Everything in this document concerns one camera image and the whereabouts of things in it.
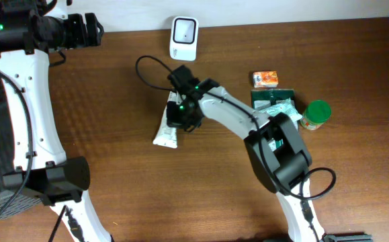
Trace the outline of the green packaged item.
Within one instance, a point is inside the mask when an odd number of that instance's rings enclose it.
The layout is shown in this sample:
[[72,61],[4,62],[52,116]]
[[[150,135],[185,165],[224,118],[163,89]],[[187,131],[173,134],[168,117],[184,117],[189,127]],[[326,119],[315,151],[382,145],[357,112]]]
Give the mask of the green packaged item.
[[259,111],[261,107],[276,104],[278,100],[290,98],[295,105],[295,91],[293,89],[260,89],[251,91],[251,103],[253,109]]

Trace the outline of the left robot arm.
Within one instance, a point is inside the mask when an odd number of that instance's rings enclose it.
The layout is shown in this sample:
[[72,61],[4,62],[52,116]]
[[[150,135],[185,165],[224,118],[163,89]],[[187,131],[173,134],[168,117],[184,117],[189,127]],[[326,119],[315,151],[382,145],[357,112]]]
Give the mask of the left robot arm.
[[39,199],[75,241],[111,241],[89,196],[86,158],[67,157],[50,101],[49,55],[99,46],[95,14],[68,13],[65,1],[0,1],[0,80],[14,137],[13,171],[3,185],[15,196]]

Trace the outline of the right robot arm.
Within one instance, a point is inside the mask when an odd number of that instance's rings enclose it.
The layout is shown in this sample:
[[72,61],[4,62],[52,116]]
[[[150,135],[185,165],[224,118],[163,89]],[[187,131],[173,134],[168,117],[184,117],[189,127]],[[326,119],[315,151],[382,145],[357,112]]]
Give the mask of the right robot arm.
[[270,116],[234,98],[212,79],[200,81],[184,65],[169,72],[174,92],[181,102],[167,104],[167,124],[191,132],[204,118],[217,121],[240,137],[260,183],[277,196],[288,224],[287,241],[372,241],[365,233],[332,235],[316,216],[313,201],[328,194],[337,175],[317,195],[310,193],[312,156],[293,122],[284,113]]

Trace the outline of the green lid seasoning jar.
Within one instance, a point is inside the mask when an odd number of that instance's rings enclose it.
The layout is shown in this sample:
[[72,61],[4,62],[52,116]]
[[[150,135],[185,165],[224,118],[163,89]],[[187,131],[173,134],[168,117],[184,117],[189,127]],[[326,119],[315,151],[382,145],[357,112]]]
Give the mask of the green lid seasoning jar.
[[324,100],[315,100],[308,104],[300,124],[307,130],[320,128],[331,117],[331,107]]

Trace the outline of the white tube with gold cap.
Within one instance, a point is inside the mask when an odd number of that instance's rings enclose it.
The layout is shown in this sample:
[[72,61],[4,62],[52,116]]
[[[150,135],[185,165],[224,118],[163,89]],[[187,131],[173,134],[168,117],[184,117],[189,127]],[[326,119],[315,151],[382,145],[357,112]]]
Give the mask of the white tube with gold cap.
[[167,125],[167,107],[163,111],[161,123],[153,144],[172,149],[177,148],[177,129]]

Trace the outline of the orange white small packet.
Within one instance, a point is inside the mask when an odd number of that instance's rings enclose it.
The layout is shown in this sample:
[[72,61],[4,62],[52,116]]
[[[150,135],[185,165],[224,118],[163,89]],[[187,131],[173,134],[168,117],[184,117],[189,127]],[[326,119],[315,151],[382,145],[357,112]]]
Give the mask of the orange white small packet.
[[253,73],[254,88],[277,87],[279,79],[276,71],[257,71]]

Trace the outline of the teal snack pouch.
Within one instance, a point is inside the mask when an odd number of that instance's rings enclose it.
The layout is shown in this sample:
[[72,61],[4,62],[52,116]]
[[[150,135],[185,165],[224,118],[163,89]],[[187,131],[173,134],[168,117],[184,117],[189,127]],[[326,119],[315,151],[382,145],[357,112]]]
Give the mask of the teal snack pouch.
[[272,106],[261,107],[259,108],[259,112],[270,116],[276,116],[283,113],[291,119],[296,128],[298,127],[297,121],[302,119],[302,115],[297,111],[294,102],[290,98],[278,100],[276,101],[276,104]]

